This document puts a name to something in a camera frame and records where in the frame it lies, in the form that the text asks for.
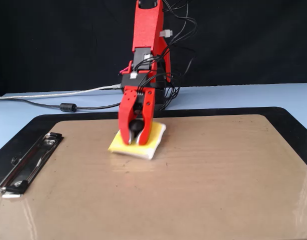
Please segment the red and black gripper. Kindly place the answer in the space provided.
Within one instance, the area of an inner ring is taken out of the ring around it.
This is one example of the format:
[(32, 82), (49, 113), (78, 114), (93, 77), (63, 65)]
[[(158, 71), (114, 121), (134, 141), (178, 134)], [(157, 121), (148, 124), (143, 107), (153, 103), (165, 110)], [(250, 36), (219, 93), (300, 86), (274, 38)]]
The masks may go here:
[(147, 143), (155, 110), (154, 88), (156, 87), (156, 78), (151, 73), (127, 73), (122, 75), (120, 88), (123, 90), (123, 96), (118, 110), (118, 127), (121, 138), (126, 145), (130, 145), (133, 139), (129, 123), (136, 118), (134, 104), (137, 99), (137, 89), (142, 88), (145, 88), (143, 90), (144, 101), (141, 111), (144, 127), (138, 135), (137, 143), (139, 145)]

